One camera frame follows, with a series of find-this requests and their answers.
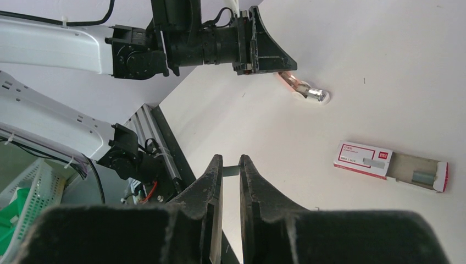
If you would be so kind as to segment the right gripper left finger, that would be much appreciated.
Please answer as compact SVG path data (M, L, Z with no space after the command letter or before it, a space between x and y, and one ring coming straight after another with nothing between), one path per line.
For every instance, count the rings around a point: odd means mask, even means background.
M34 221L17 263L220 263L223 158L167 203L56 206Z

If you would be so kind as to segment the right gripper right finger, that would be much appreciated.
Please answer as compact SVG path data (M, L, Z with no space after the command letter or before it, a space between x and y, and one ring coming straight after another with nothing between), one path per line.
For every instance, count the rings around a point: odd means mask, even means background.
M244 263L448 263L433 229L412 211L312 211L240 167Z

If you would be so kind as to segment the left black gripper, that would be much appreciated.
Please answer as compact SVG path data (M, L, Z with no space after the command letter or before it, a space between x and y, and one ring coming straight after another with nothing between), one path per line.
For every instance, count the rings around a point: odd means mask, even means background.
M175 75L181 67L225 63L238 74L250 72L251 29L252 73L297 70L297 62L265 28L256 5L251 6L251 18L246 10L223 7L207 21L202 21L200 1L152 1L151 6L151 30L162 35L167 66Z

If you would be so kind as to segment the grey staple strip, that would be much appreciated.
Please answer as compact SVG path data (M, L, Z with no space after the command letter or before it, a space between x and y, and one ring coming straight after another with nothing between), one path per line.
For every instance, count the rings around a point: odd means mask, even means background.
M240 166L226 166L222 169L223 177L233 177L240 175Z

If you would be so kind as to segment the red white staple box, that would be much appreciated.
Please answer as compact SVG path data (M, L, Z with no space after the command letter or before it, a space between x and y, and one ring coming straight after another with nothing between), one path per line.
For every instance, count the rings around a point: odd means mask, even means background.
M336 168L435 193L444 193L449 180L448 162L350 141L339 143L333 164Z

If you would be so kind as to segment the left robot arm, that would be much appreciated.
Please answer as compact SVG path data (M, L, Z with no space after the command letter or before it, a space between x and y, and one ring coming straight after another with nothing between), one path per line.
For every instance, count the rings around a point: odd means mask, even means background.
M58 87L87 74L123 80L179 75L180 68L230 63L238 75L293 71L296 61L270 36L258 7L230 7L230 20L203 21L200 1L152 1L146 28L1 12L1 63L38 66ZM135 132L57 102L1 72L1 126L110 168L122 179L154 181L165 165Z

